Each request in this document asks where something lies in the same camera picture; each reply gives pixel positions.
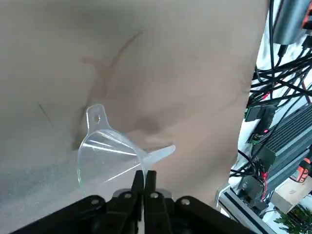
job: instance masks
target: clear plastic funnel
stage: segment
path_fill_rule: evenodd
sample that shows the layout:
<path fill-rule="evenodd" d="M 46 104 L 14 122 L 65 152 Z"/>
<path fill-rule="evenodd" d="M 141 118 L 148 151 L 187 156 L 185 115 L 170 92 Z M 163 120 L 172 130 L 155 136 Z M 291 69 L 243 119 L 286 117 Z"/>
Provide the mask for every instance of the clear plastic funnel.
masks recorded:
<path fill-rule="evenodd" d="M 110 199 L 113 192 L 129 188 L 136 170 L 146 174 L 147 153 L 109 126 L 104 107 L 87 109 L 87 136 L 78 151 L 78 180 L 85 195 Z"/>

